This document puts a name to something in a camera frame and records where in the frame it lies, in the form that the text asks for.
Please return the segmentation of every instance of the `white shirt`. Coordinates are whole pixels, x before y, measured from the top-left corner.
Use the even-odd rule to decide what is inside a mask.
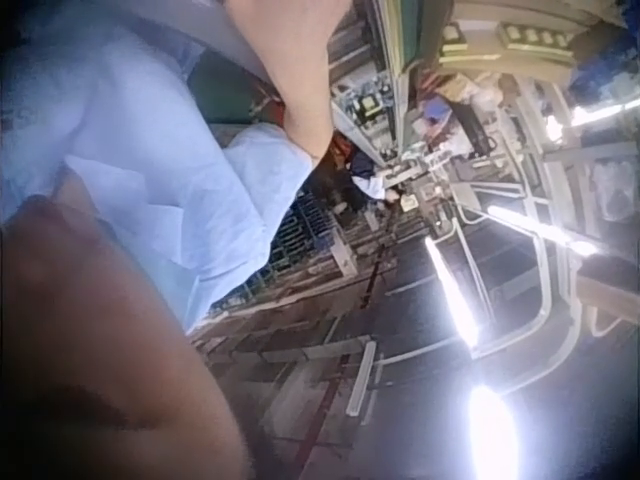
[[[362,177],[351,177],[353,183],[356,184],[360,190],[374,200],[385,199],[384,181],[382,178],[371,177],[369,179]]]
[[[267,262],[311,158],[272,125],[222,150],[178,61],[120,20],[70,2],[5,60],[2,220],[71,168],[188,332]]]

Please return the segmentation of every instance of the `cable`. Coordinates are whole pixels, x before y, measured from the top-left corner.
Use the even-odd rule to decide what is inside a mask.
[[[618,324],[620,324],[620,322],[622,322],[622,318],[617,318],[616,320],[614,320],[613,322],[611,322],[611,325],[609,325],[608,327],[606,327],[603,330],[598,329],[597,323],[598,323],[598,316],[594,315],[593,318],[591,318],[588,322],[589,324],[589,331],[591,332],[591,335],[593,335],[595,338],[602,338],[606,335],[608,335],[609,333],[611,333],[611,331],[616,328],[618,326]]]

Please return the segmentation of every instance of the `worker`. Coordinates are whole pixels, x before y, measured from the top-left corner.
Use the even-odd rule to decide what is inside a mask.
[[[171,292],[195,271],[210,302],[264,259],[331,137],[326,46],[348,2],[225,8],[287,106],[284,131],[226,151],[187,90],[193,58],[120,14],[40,11],[4,60],[2,478],[9,460],[25,478],[259,476]]]
[[[349,2],[225,2],[286,113],[283,129],[252,126],[224,150],[186,83],[204,48],[112,3],[122,2],[44,2],[23,22],[22,45],[2,69],[0,218],[78,177],[96,215],[190,332],[264,266],[327,150],[327,44]]]
[[[384,185],[385,171],[376,172],[374,162],[362,150],[355,149],[346,164],[351,180],[358,189],[373,200],[383,201],[388,206],[397,203],[404,192],[397,187]]]

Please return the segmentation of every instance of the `bright light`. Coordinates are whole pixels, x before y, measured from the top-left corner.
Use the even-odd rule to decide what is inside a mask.
[[[625,110],[631,110],[632,108],[638,108],[638,107],[640,107],[640,97],[636,98],[635,100],[633,100],[633,101],[631,101],[629,103],[627,103],[624,106],[624,109]]]
[[[444,294],[447,299],[449,311],[453,317],[453,323],[460,337],[465,341],[469,348],[473,348],[478,344],[478,326],[471,314],[469,305],[464,299],[458,283],[447,268],[442,258],[442,254],[431,237],[427,237],[424,243],[429,251],[433,265],[436,268],[438,278],[444,288]]]
[[[595,255],[596,253],[598,253],[598,249],[595,245],[583,240],[571,242],[569,244],[569,248],[581,257],[590,257],[591,255]]]
[[[573,121],[571,125],[579,127],[591,122],[597,122],[605,118],[613,117],[622,111],[622,105],[612,105],[610,107],[604,107],[594,112],[586,112],[583,108],[577,107],[573,111]]]
[[[562,246],[567,246],[567,244],[571,242],[571,237],[562,229],[554,225],[545,225],[531,217],[507,210],[506,208],[492,205],[487,209],[487,213],[493,217],[499,218],[500,220],[504,220],[515,227],[537,233],[542,238],[551,240],[552,242],[558,243]]]
[[[519,448],[515,422],[502,399],[485,386],[469,400],[473,462],[478,480],[516,480]]]
[[[558,122],[558,119],[554,115],[547,117],[546,127],[549,140],[551,140],[553,143],[557,143],[562,140],[562,130],[564,129],[564,127],[560,124],[560,122]]]

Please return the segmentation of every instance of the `sleeve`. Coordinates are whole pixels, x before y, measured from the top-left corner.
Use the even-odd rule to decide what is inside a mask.
[[[375,200],[384,200],[384,180],[378,177],[365,179],[362,177],[351,177],[353,183],[365,194]]]
[[[247,128],[224,152],[273,238],[313,169],[311,157],[269,124]]]

